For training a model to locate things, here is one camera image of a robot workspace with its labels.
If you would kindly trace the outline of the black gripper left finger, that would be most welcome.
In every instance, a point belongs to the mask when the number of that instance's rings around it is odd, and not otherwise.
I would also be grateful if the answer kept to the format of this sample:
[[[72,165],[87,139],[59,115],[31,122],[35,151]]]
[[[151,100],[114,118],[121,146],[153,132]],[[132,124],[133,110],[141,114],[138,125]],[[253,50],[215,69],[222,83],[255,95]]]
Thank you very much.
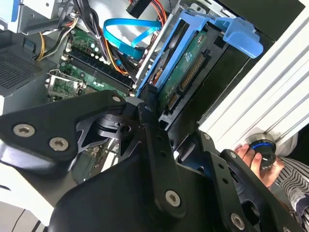
[[[187,204],[169,143],[157,117],[157,90],[147,85],[140,98],[111,90],[52,102],[0,118],[0,160],[28,172],[65,176],[79,153],[120,142],[119,161],[142,154],[150,178],[150,212],[183,218]]]

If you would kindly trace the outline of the person bare hand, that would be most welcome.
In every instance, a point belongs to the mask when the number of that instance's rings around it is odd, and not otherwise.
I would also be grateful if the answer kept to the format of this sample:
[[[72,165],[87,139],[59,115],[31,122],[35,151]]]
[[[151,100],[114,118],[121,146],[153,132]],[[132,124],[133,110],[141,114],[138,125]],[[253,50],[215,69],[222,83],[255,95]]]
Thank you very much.
[[[261,169],[262,155],[249,149],[248,144],[238,147],[235,152],[267,188],[275,182],[284,168],[283,161],[277,158],[270,168]]]

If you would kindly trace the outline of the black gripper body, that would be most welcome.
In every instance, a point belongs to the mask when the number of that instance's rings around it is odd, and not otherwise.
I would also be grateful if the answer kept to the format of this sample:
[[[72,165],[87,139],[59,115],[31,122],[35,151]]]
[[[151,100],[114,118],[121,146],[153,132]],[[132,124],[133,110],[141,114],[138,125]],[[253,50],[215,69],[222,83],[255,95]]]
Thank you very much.
[[[229,232],[230,215],[217,203],[213,183],[177,165],[188,211],[182,219],[153,218],[141,158],[112,167],[67,192],[56,205],[50,232]]]

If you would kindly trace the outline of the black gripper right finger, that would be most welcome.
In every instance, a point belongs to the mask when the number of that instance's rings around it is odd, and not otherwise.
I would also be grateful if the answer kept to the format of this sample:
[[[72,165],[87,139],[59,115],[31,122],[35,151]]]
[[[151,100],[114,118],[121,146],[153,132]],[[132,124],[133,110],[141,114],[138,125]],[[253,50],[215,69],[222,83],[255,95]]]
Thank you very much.
[[[302,228],[232,150],[212,153],[214,143],[198,132],[203,165],[209,168],[224,228],[229,232],[300,232]],[[246,218],[242,203],[252,202],[259,227]]]

